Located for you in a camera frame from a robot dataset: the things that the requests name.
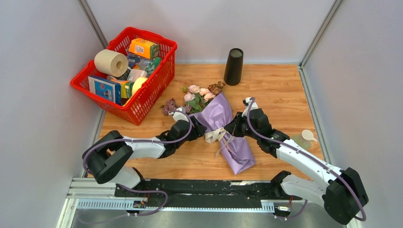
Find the purple flower bouquet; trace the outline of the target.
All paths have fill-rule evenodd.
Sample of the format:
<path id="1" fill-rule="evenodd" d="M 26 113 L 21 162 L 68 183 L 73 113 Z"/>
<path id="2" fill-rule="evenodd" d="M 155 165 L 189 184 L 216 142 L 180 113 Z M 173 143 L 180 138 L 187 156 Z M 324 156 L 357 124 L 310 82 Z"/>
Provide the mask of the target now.
<path id="1" fill-rule="evenodd" d="M 184 93 L 182 107 L 186 109 L 188 115 L 194 116 L 207 127 L 206 133 L 224 127 L 233 120 L 232 109 L 223 93 L 225 85 L 219 81 L 208 87 L 190 85 L 182 89 Z M 223 141 L 215 142 L 220 143 L 220 148 L 224 145 Z M 234 137 L 229 146 L 232 152 L 223 148 L 220 155 L 223 155 L 234 174 L 239 174 L 255 165 L 255 157 L 245 138 Z"/>

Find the cream ribbon with gold print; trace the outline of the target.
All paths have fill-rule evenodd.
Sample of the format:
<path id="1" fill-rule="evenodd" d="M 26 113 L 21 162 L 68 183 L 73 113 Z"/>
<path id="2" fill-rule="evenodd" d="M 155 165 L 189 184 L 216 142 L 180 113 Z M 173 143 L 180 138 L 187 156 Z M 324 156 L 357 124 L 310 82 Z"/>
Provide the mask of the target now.
<path id="1" fill-rule="evenodd" d="M 230 134 L 230 137 L 228 140 L 225 139 L 225 135 L 229 134 L 228 131 L 226 131 L 223 127 L 218 128 L 214 131 L 207 132 L 204 135 L 204 139 L 207 143 L 214 143 L 215 141 L 223 141 L 224 145 L 216 152 L 216 157 L 220 156 L 220 152 L 223 148 L 226 148 L 229 152 L 232 152 L 232 149 L 230 148 L 229 144 L 234 140 L 234 136 Z"/>

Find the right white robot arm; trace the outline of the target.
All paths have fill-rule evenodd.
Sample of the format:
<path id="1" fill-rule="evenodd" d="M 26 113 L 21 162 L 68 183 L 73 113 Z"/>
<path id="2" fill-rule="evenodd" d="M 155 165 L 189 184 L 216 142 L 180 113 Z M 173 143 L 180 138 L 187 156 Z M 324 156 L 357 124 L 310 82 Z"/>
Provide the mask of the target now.
<path id="1" fill-rule="evenodd" d="M 369 199 L 359 173 L 353 168 L 343 170 L 309 153 L 288 135 L 272 128 L 260 108 L 238 112 L 224 128 L 232 136 L 253 138 L 263 152 L 291 164 L 310 178 L 280 172 L 272 179 L 274 197 L 283 199 L 290 195 L 311 201 L 342 225 L 352 219 L 366 221 L 364 206 Z"/>

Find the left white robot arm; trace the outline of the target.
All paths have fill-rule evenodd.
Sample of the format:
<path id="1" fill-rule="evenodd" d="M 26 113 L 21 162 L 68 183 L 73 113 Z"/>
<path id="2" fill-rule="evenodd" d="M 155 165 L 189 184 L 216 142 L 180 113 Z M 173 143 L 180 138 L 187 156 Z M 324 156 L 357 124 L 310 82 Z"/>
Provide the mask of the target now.
<path id="1" fill-rule="evenodd" d="M 170 130 L 149 139 L 130 138 L 113 130 L 83 153 L 83 166 L 98 184 L 122 184 L 132 196 L 139 197 L 145 191 L 145 183 L 135 168 L 125 166 L 127 161 L 169 157 L 185 142 L 204 136 L 206 130 L 195 117 L 178 120 Z"/>

